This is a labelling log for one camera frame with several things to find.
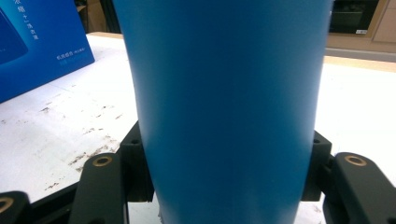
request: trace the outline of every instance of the black holder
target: black holder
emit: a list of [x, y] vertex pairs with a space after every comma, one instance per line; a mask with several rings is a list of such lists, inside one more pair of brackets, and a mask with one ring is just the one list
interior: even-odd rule
[[[96, 155], [81, 179], [35, 203], [19, 191], [0, 194], [0, 223], [129, 223], [128, 202], [152, 202], [138, 122], [116, 154]], [[302, 201], [325, 194], [328, 224], [396, 224], [396, 188], [374, 162], [353, 153], [331, 155], [332, 143], [315, 132]]]

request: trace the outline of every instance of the blue box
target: blue box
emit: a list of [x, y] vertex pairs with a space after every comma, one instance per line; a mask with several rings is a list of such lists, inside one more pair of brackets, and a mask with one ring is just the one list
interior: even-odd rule
[[0, 2], [0, 103], [93, 62], [74, 1]]

